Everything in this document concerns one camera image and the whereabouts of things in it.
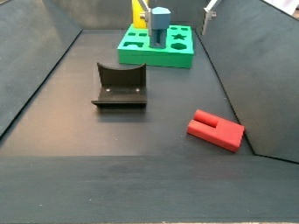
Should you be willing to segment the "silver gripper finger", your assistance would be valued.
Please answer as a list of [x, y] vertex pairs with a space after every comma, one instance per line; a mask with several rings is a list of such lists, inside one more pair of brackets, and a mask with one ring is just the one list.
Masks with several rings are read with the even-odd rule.
[[218, 7], [221, 0], [210, 0], [209, 5], [204, 8], [205, 10], [205, 19], [204, 19], [204, 26], [202, 26], [202, 35], [206, 35], [209, 29], [210, 21], [218, 16], [216, 8]]
[[145, 20], [146, 26], [151, 27], [151, 8], [146, 0], [138, 0], [138, 2], [143, 8], [143, 12], [141, 13], [141, 18]]

